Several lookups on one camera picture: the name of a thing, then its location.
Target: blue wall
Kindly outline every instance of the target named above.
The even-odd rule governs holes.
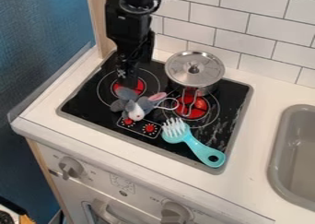
[[[40,224],[59,207],[6,114],[89,41],[87,0],[0,0],[0,196]]]

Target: oven handle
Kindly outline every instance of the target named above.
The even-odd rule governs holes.
[[[111,210],[111,206],[109,204],[105,204],[98,199],[93,200],[91,208],[100,218],[109,221],[110,224],[138,224],[119,217]]]

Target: white knob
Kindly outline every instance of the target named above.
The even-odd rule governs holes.
[[[69,177],[79,178],[84,171],[83,166],[70,157],[63,157],[59,162],[59,168],[63,171],[64,180],[68,180]]]
[[[185,224],[191,219],[186,207],[168,201],[162,208],[161,224]]]

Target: wooden panel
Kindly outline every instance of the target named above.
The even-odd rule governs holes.
[[[101,58],[105,58],[115,47],[115,44],[106,37],[105,2],[106,0],[88,0],[95,38],[99,46],[99,57]]]
[[[60,194],[58,192],[58,189],[57,189],[56,185],[53,182],[53,178],[51,177],[51,174],[48,171],[48,168],[47,168],[46,163],[45,163],[45,161],[44,161],[44,159],[43,159],[43,157],[41,155],[41,152],[40,152],[40,150],[38,148],[38,145],[33,140],[30,140],[30,139],[26,139],[26,140],[27,140],[27,142],[29,144],[29,147],[30,147],[31,151],[33,152],[33,154],[35,156],[35,159],[37,160],[38,164],[40,165],[41,171],[42,171],[44,177],[46,178],[47,183],[51,187],[52,192],[53,192],[55,198],[57,199],[60,208],[63,210],[64,215],[66,216],[67,223],[75,224],[72,221],[68,210],[66,209],[66,206],[64,204],[63,198],[60,196]]]

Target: black stovetop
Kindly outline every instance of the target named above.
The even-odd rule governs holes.
[[[171,88],[164,65],[158,62],[140,66],[138,86],[139,94],[151,96],[164,91],[171,98],[178,98],[181,106],[177,111],[155,109],[141,122],[124,121],[120,112],[111,112],[110,105],[117,100],[113,90],[118,87],[114,69],[115,54],[102,66],[82,88],[68,100],[61,111],[95,125],[105,127],[116,133],[146,142],[154,147],[166,149],[171,153],[202,163],[183,143],[171,145],[165,142],[160,133],[161,125],[167,118],[181,115],[181,108],[193,101],[186,97],[184,104],[181,92]],[[206,97],[198,97],[189,118],[181,117],[190,125],[193,135],[205,145],[222,152],[227,151],[235,125],[243,110],[243,104],[250,92],[250,87],[233,81],[222,79],[218,88]],[[164,107],[173,107],[174,101],[165,101]]]

